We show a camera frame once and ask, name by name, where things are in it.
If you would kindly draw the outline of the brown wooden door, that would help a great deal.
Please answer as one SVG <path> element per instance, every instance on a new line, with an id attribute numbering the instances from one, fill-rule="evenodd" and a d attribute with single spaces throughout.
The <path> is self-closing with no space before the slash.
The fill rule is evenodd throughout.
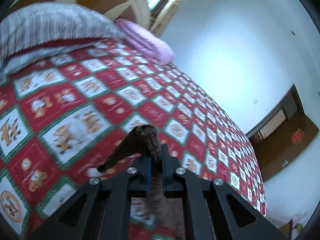
<path id="1" fill-rule="evenodd" d="M 319 128 L 302 113 L 295 113 L 271 135 L 253 145 L 263 181 L 292 163 L 312 143 Z"/>

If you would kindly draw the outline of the red patchwork bear bedspread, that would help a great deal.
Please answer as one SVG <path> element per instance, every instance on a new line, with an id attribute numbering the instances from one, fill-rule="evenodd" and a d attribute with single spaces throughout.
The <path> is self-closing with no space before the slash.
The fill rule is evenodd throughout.
<path id="1" fill-rule="evenodd" d="M 5 228 L 26 239 L 142 124 L 156 126 L 184 168 L 223 179 L 267 214 L 254 149 L 227 113 L 178 67 L 161 67 L 109 39 L 1 81 Z"/>

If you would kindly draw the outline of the folded purple blanket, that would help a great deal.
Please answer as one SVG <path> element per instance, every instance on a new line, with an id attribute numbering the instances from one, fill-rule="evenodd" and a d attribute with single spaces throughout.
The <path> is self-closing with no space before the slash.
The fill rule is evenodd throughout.
<path id="1" fill-rule="evenodd" d="M 117 19 L 116 24 L 125 34 L 125 41 L 147 60 L 159 66 L 174 61 L 175 53 L 170 46 L 144 27 L 122 18 Z"/>

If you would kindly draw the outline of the cream patterned curtain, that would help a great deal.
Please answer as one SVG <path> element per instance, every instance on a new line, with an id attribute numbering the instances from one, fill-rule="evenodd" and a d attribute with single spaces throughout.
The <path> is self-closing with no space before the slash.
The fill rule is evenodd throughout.
<path id="1" fill-rule="evenodd" d="M 152 18 L 149 31 L 156 37 L 161 37 L 167 28 L 169 22 L 172 20 L 176 11 L 180 7 L 181 0 L 168 0 L 159 13 Z"/>

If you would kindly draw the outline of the grey striped pillow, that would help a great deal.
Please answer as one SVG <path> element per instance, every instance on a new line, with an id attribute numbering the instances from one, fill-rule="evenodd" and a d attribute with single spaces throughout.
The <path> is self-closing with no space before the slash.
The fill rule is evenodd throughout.
<path id="1" fill-rule="evenodd" d="M 1 77 L 45 57 L 67 53 L 124 33 L 102 14 L 77 4 L 41 2 L 1 22 Z"/>

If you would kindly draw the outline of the grey door frame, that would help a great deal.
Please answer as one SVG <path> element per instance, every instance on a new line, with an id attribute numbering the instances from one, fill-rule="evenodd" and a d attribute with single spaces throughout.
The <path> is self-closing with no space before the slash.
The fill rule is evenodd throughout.
<path id="1" fill-rule="evenodd" d="M 255 133 L 261 130 L 276 114 L 283 110 L 287 119 L 291 118 L 296 112 L 304 114 L 304 108 L 296 89 L 295 85 L 292 85 L 288 92 L 283 96 L 279 103 L 268 113 L 267 116 L 259 122 L 255 127 L 253 127 L 246 136 L 248 138 L 252 137 Z"/>

